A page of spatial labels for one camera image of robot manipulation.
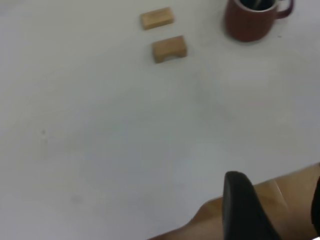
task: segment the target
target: red mug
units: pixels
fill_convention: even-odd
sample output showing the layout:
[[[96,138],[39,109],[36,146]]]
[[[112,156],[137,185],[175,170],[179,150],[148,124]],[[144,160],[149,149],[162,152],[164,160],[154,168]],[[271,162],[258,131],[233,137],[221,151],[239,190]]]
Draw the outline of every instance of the red mug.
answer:
[[[279,0],[228,0],[224,23],[227,32],[242,42],[263,38],[276,19],[288,17],[294,10],[294,0],[286,10],[278,11]]]

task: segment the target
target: black object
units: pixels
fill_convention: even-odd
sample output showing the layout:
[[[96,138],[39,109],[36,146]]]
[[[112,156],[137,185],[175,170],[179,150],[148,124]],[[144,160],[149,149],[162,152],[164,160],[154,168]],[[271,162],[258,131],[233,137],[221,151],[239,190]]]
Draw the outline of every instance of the black object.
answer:
[[[224,240],[281,240],[252,183],[241,172],[224,176],[222,224]]]
[[[267,10],[275,4],[274,0],[261,0],[261,3],[257,6],[257,8],[254,9],[254,5],[256,4],[256,1],[257,0],[240,0],[240,3],[242,3],[247,8],[255,11]]]
[[[320,236],[320,177],[316,183],[312,205],[311,205],[311,222]]]

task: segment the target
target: mug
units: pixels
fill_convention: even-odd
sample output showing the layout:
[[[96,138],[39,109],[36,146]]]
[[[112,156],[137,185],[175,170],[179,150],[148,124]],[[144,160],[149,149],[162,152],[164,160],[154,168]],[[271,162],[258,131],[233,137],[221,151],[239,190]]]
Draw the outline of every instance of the mug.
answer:
[[[289,0],[286,10],[278,11],[280,0],[228,0],[224,24],[227,32],[242,42],[251,42],[263,38],[276,19],[288,17],[295,2]]]

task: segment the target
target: wooden surface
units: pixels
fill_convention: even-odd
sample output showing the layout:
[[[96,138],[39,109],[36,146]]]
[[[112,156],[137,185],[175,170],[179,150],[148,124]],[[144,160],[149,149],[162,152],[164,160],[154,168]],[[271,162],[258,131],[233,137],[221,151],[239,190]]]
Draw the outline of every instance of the wooden surface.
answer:
[[[187,45],[183,36],[175,36],[152,44],[155,62],[162,63],[167,57],[186,57]]]
[[[311,203],[320,165],[278,177],[255,186],[260,202],[283,240],[311,240]],[[222,197],[205,203],[185,226],[151,240],[222,240]]]
[[[141,14],[141,21],[144,30],[172,24],[174,20],[174,14],[171,11],[170,7]]]

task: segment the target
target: wooden block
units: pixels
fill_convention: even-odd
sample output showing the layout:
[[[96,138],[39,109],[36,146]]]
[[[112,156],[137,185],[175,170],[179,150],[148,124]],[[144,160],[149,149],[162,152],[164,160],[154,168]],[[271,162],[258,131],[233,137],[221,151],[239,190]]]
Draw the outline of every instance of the wooden block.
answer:
[[[155,62],[162,63],[165,58],[170,56],[186,57],[187,46],[184,36],[176,36],[161,41],[156,41],[152,44],[153,56]]]
[[[161,27],[174,22],[174,14],[170,7],[158,9],[141,14],[141,21],[144,30]]]

